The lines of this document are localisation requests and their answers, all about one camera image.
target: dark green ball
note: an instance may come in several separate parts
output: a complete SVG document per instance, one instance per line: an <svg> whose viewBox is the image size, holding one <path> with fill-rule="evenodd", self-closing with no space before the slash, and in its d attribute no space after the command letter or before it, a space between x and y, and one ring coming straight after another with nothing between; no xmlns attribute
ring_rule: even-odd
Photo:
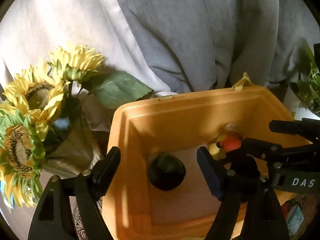
<svg viewBox="0 0 320 240"><path fill-rule="evenodd" d="M185 175L186 168L182 161L165 153L159 154L148 169L151 184L163 191L169 191L179 186Z"/></svg>

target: bin handle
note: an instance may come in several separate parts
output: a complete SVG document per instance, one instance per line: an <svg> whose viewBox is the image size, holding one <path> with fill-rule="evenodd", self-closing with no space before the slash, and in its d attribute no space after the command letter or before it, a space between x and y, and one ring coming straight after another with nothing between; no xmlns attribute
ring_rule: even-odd
<svg viewBox="0 0 320 240"><path fill-rule="evenodd" d="M249 86L253 86L249 75L246 72L243 73L243 78L232 86L233 91L241 91L245 83L247 83Z"/></svg>

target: orange plastic bin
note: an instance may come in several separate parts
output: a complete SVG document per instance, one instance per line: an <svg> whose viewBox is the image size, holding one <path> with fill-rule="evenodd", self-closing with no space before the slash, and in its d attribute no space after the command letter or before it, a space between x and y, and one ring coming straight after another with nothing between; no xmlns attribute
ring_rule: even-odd
<svg viewBox="0 0 320 240"><path fill-rule="evenodd" d="M283 147L308 143L299 136L272 133L271 120L294 120L290 112L266 88L242 91L219 89L153 98L121 106L115 112L108 149L121 150L121 162L107 195L103 218L114 239L180 240L205 236L220 202L210 194L196 162L196 149L207 145L228 123L244 137L266 140ZM184 181L164 192L148 181L152 156L170 152L186 167ZM262 174L266 163L257 160ZM280 203L292 193L276 192ZM242 204L233 237L240 234L245 215Z"/></svg>

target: sunflower center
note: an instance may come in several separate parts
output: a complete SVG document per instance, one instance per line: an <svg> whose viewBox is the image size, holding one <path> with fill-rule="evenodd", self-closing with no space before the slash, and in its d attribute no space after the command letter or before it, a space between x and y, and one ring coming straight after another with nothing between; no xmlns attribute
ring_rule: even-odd
<svg viewBox="0 0 320 240"><path fill-rule="evenodd" d="M53 89L54 86L47 82L40 83L31 87L26 93L26 99L29 103L29 109L41 109L43 110L49 100L49 91Z"/></svg>
<svg viewBox="0 0 320 240"><path fill-rule="evenodd" d="M23 145L23 134L13 129L9 135L8 152L15 166L15 169L25 173L31 171L31 167L26 166L27 160L30 158L31 150Z"/></svg>

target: artificial sunflower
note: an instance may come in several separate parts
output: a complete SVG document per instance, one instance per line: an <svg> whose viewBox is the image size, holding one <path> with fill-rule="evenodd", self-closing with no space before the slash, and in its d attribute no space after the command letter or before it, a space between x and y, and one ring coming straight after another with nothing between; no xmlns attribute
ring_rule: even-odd
<svg viewBox="0 0 320 240"><path fill-rule="evenodd" d="M66 49L58 46L54 52L48 52L53 68L52 76L69 81L87 81L96 71L96 68L104 60L100 53L95 54L94 49L86 49L87 46L67 42Z"/></svg>
<svg viewBox="0 0 320 240"><path fill-rule="evenodd" d="M47 135L48 123L60 114L65 85L59 77L49 77L46 71L47 62L39 58L37 67L31 65L22 70L22 75L15 74L3 93L23 115L30 115L41 141Z"/></svg>
<svg viewBox="0 0 320 240"><path fill-rule="evenodd" d="M5 172L5 167L0 165L0 180L5 183L4 196L7 199L8 203L12 205L11 198L10 198L12 194L13 199L18 206L22 207L24 203L27 207L34 207L36 204L33 201L33 197L30 190L27 190L26 192L22 192L22 183L18 180L18 182L14 184L13 175L9 174L5 176L4 172Z"/></svg>
<svg viewBox="0 0 320 240"><path fill-rule="evenodd" d="M5 182L4 196L10 203L33 206L40 199L39 181L45 151L30 116L0 104L0 179Z"/></svg>

